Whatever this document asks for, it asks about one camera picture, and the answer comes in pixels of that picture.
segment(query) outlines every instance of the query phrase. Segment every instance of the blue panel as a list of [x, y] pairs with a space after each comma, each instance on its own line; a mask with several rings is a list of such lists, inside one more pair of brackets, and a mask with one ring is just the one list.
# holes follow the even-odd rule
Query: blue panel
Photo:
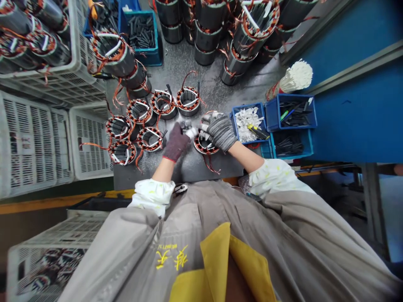
[[315, 96], [309, 159], [403, 162], [403, 58]]
[[337, 18], [302, 56], [314, 70], [311, 87], [402, 39], [399, 2], [359, 0]]

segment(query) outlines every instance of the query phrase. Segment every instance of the yellow screwdriver handle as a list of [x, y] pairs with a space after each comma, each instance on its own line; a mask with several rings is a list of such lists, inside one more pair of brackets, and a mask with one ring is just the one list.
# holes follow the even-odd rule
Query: yellow screwdriver handle
[[92, 0], [88, 0], [88, 6], [91, 9], [91, 17], [92, 17], [92, 19], [97, 20], [98, 19], [98, 14], [97, 14], [97, 11], [95, 9], [94, 2]]

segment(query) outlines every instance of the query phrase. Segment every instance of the white crate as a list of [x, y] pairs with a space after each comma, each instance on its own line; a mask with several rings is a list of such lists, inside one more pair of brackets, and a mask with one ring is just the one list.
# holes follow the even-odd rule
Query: white crate
[[51, 285], [41, 292], [35, 292], [30, 287], [41, 269], [40, 259], [50, 248], [88, 249], [105, 219], [105, 216], [67, 219], [10, 248], [7, 264], [7, 301], [56, 302], [63, 291], [61, 285]]
[[49, 107], [0, 92], [0, 198], [56, 185], [51, 121]]
[[87, 71], [90, 61], [97, 64], [93, 48], [82, 34], [87, 10], [86, 1], [68, 1], [71, 62], [50, 68], [47, 85], [46, 69], [0, 74], [1, 84], [55, 104], [66, 102], [71, 106], [105, 99], [105, 82], [95, 79]]
[[67, 112], [0, 91], [0, 199], [74, 180]]
[[80, 146], [82, 143], [94, 143], [108, 147], [109, 138], [105, 130], [105, 122], [108, 119], [106, 102], [74, 106], [68, 115], [76, 178], [87, 180], [113, 176], [108, 151], [96, 146]]
[[50, 109], [55, 138], [57, 185], [74, 180], [73, 154], [71, 151], [70, 123], [65, 110]]

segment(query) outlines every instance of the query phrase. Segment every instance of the work table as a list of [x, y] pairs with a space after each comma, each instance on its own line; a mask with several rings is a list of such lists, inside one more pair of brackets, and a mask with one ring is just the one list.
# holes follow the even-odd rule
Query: work table
[[[207, 107], [200, 104], [200, 110], [192, 117], [184, 117], [179, 113], [171, 120], [160, 120], [159, 129], [163, 133], [167, 130], [166, 137], [169, 139], [170, 130], [176, 121], [190, 120], [193, 125], [200, 123], [201, 116], [210, 110], [217, 110], [229, 114], [234, 106], [264, 102], [266, 90], [274, 85], [284, 74], [278, 60], [272, 60], [267, 65], [255, 64], [247, 74], [235, 86], [226, 86], [220, 80], [220, 69], [223, 65], [224, 56], [217, 53], [217, 57], [210, 66], [201, 66], [194, 60], [194, 48], [185, 39], [179, 44], [169, 44], [162, 41], [164, 51], [164, 63], [162, 66], [146, 67], [147, 73], [151, 74], [150, 82], [152, 92], [154, 89], [165, 90], [169, 84], [176, 98], [176, 93], [182, 87], [184, 77], [191, 70], [197, 75], [189, 75], [185, 85], [197, 89], [197, 82], [200, 81], [200, 96]], [[115, 108], [112, 105], [112, 98], [117, 86], [117, 81], [107, 81], [107, 100], [113, 114], [126, 115], [128, 103], [126, 91], [119, 94], [119, 100], [124, 106]], [[135, 163], [128, 166], [114, 165], [113, 175], [115, 190], [127, 190], [134, 188], [139, 180], [149, 179], [161, 161], [163, 151], [144, 152], [139, 167]], [[215, 180], [226, 177], [237, 177], [243, 175], [242, 166], [231, 155], [219, 151], [211, 156], [212, 167], [220, 174], [210, 171], [203, 155], [196, 151], [191, 143], [188, 149], [181, 156], [175, 166], [172, 180], [175, 183], [197, 182], [202, 180]]]

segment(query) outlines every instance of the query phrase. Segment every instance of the blue storage box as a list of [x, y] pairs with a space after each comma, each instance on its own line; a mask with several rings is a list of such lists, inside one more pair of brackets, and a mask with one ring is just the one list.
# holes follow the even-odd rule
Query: blue storage box
[[158, 28], [157, 28], [157, 21], [155, 18], [155, 13], [152, 10], [125, 12], [126, 19], [128, 21], [131, 20], [134, 16], [141, 15], [141, 14], [152, 15], [153, 24], [154, 24], [155, 47], [154, 48], [135, 48], [134, 56], [137, 60], [139, 60], [145, 66], [161, 66], [162, 65], [162, 52], [159, 50]]
[[289, 156], [279, 156], [276, 153], [274, 138], [276, 134], [280, 132], [273, 132], [270, 134], [270, 139], [272, 145], [268, 143], [260, 144], [260, 151], [262, 152], [262, 157], [264, 158], [278, 158], [278, 159], [300, 159], [303, 157], [311, 156], [314, 153], [314, 147], [312, 145], [312, 135], [311, 129], [296, 129], [294, 131], [300, 132], [301, 143], [304, 146], [304, 151], [298, 155], [289, 155]]
[[[310, 98], [312, 99], [312, 103], [309, 105], [308, 110], [312, 112], [308, 114], [309, 125], [306, 126], [295, 126], [295, 127], [283, 127], [281, 125], [281, 112], [280, 112], [280, 104], [284, 102], [303, 102], [305, 103]], [[264, 104], [264, 110], [266, 114], [266, 130], [268, 132], [285, 130], [285, 129], [308, 129], [308, 128], [316, 128], [317, 120], [316, 120], [316, 112], [315, 112], [315, 98], [309, 95], [301, 95], [301, 94], [278, 94], [276, 98], [272, 99], [269, 102]]]
[[[118, 9], [119, 9], [119, 13], [118, 13], [117, 26], [118, 26], [119, 33], [120, 34], [127, 33], [128, 32], [127, 20], [126, 20], [125, 14], [123, 13], [122, 4], [120, 1], [118, 1]], [[88, 24], [88, 15], [89, 15], [89, 9], [87, 11], [87, 15], [85, 18], [85, 26], [84, 26], [84, 30], [83, 30], [83, 35], [87, 39], [90, 39], [92, 37], [92, 32], [91, 32], [91, 29], [89, 28], [89, 24]]]
[[270, 138], [267, 141], [260, 143], [260, 153], [262, 154], [263, 158], [267, 159], [276, 158], [273, 133], [270, 134]]
[[[239, 134], [238, 134], [238, 127], [236, 126], [235, 122], [235, 113], [240, 112], [243, 109], [249, 109], [249, 108], [254, 108], [257, 107], [257, 115], [259, 117], [264, 117], [264, 110], [263, 110], [263, 104], [262, 103], [255, 103], [255, 104], [250, 104], [250, 105], [243, 105], [243, 106], [238, 106], [238, 107], [233, 107], [232, 112], [230, 113], [230, 118], [232, 119], [232, 123], [234, 126], [234, 131], [236, 133], [236, 136], [239, 139]], [[266, 129], [266, 119], [263, 119], [262, 122], [260, 123], [260, 128], [261, 129]], [[260, 142], [266, 142], [264, 140], [256, 140], [256, 141], [250, 141], [250, 142], [245, 142], [242, 143], [243, 145], [247, 145], [250, 143], [260, 143]]]

